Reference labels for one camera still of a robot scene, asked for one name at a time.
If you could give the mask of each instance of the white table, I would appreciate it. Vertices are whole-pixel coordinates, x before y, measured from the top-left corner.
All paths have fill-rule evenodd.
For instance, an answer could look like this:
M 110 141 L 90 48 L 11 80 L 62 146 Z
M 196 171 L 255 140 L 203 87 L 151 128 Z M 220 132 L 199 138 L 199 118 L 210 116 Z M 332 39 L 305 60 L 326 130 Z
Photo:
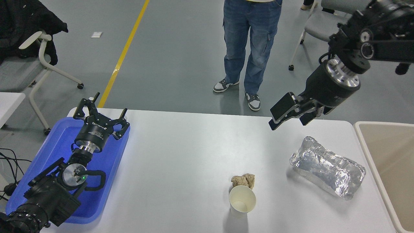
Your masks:
M 0 127 L 2 127 L 19 104 L 24 100 L 24 93 L 0 92 Z
M 113 119 L 121 113 L 99 111 Z M 302 126 L 292 119 L 271 131 L 270 118 L 259 116 L 128 110 L 127 117 L 130 137 L 102 215 L 42 233 L 395 232 L 348 122 Z M 289 158 L 305 136 L 366 168 L 352 200 L 334 197 L 292 170 Z M 235 218 L 230 179 L 244 173 L 256 175 L 257 204 L 247 218 Z

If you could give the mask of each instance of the yellow floor line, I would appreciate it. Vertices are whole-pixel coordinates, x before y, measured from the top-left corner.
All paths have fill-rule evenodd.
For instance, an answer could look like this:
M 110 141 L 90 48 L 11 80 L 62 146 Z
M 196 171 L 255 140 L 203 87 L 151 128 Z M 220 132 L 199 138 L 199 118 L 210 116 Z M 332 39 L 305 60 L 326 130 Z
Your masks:
M 103 92 L 102 98 L 99 101 L 98 108 L 102 108 L 105 105 L 106 99 L 108 98 L 109 92 L 112 89 L 113 83 L 115 82 L 116 76 L 118 75 L 119 70 L 121 69 L 122 62 L 124 62 L 125 55 L 128 52 L 129 46 L 131 45 L 132 39 L 134 39 L 134 35 L 140 25 L 141 19 L 144 16 L 145 10 L 147 9 L 149 0 L 145 0 L 144 6 L 141 9 L 141 12 L 135 22 L 134 27 L 132 28 L 131 34 L 128 37 L 127 43 L 125 44 L 124 49 L 122 50 L 121 56 L 119 57 L 118 63 L 115 66 L 115 69 L 112 72 L 112 76 L 109 79 L 108 84 L 106 85 L 105 91 Z

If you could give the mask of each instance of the chair armrest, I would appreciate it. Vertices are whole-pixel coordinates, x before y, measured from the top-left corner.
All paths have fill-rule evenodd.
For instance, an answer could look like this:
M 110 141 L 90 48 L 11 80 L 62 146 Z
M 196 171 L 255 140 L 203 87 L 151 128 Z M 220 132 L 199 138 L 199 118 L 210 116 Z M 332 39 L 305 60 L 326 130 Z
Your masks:
M 46 34 L 45 32 L 38 31 L 35 32 L 33 35 L 31 35 L 27 40 L 25 40 L 20 46 L 19 49 L 25 49 L 29 47 L 33 42 L 35 42 L 37 39 L 42 39 L 46 41 L 51 41 L 52 36 Z

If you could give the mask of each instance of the chair seat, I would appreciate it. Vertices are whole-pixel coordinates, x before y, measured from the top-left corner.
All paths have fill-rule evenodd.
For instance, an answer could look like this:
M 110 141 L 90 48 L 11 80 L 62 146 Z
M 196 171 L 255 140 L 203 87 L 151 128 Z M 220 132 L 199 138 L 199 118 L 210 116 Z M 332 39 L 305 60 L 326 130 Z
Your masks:
M 49 55 L 44 57 L 50 62 Z M 7 57 L 0 65 L 0 92 L 22 92 L 43 69 L 39 58 Z
M 320 40 L 329 41 L 329 37 L 338 32 L 338 22 L 345 24 L 347 18 L 324 11 L 313 13 L 306 21 L 305 31 Z

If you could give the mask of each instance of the blue tray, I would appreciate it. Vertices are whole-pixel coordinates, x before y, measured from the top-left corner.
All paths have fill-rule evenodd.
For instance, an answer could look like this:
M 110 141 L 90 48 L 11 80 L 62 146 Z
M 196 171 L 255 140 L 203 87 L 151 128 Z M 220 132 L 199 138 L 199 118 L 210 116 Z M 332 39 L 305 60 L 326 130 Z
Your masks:
M 68 161 L 72 154 L 70 145 L 75 140 L 83 123 L 84 122 L 81 120 L 66 117 L 59 120 L 54 125 L 13 195 L 7 202 L 7 214 L 15 211 L 21 204 L 26 202 L 26 198 L 24 198 L 23 195 L 30 188 L 28 183 L 35 176 L 60 157 L 65 158 L 65 162 Z M 102 152 L 94 153 L 92 161 L 88 163 L 87 169 L 104 171 L 106 173 L 105 186 L 98 191 L 83 191 L 78 197 L 81 205 L 75 213 L 65 221 L 66 223 L 90 223 L 101 214 L 106 200 L 108 199 L 109 191 L 128 141 L 129 131 L 130 128 L 128 128 L 124 136 L 118 141 L 110 136 Z M 99 185 L 99 176 L 89 176 L 87 182 L 88 186 L 96 187 Z

